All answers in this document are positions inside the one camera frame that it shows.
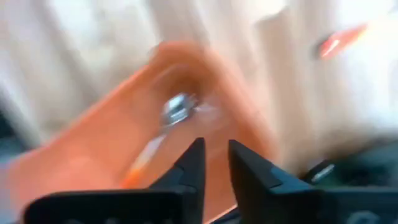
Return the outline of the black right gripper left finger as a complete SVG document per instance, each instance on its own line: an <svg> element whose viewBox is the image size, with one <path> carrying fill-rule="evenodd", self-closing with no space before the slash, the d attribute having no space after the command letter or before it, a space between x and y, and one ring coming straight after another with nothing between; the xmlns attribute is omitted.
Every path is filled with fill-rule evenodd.
<svg viewBox="0 0 398 224"><path fill-rule="evenodd" d="M34 200L21 224L202 224L205 140L196 138L144 189L57 192Z"/></svg>

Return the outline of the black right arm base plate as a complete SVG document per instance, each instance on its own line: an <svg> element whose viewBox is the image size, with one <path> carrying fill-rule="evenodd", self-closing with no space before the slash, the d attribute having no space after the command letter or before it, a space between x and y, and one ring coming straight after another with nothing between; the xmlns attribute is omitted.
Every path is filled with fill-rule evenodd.
<svg viewBox="0 0 398 224"><path fill-rule="evenodd" d="M398 188L398 139L372 142L358 152L323 160L300 179L322 187Z"/></svg>

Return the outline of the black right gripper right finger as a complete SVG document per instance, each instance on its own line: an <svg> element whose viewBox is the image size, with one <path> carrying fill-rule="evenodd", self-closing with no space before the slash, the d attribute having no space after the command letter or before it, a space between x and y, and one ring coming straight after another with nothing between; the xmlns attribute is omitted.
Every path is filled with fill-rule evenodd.
<svg viewBox="0 0 398 224"><path fill-rule="evenodd" d="M229 168L243 224L398 224L398 188L304 182L236 140Z"/></svg>

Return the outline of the red plastic bin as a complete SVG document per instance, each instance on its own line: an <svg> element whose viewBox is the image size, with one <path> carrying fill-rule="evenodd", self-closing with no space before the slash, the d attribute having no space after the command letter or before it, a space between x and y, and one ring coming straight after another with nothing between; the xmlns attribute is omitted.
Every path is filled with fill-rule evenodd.
<svg viewBox="0 0 398 224"><path fill-rule="evenodd" d="M162 130L164 104L179 93L196 98L191 117L170 129L139 187L169 169L191 143L206 143L203 221L236 206L228 142L235 139L266 159L280 153L239 70L191 42L161 43L139 71L47 144L0 165L0 224L18 219L32 200L53 192L119 189L130 165Z"/></svg>

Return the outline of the red-handled silver spoon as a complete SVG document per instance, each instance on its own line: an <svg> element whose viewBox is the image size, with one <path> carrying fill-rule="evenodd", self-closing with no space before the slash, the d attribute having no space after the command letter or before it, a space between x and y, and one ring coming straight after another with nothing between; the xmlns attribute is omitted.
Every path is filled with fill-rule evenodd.
<svg viewBox="0 0 398 224"><path fill-rule="evenodd" d="M195 95L188 93L179 93L164 103L159 131L156 137L152 138L131 162L125 177L121 181L122 188L129 189L139 184L144 171L159 150L162 141L175 125L191 117L196 104Z"/></svg>
<svg viewBox="0 0 398 224"><path fill-rule="evenodd" d="M362 23L327 35L314 46L314 57L320 60L327 60L338 55L361 40L369 31L370 26L370 22Z"/></svg>

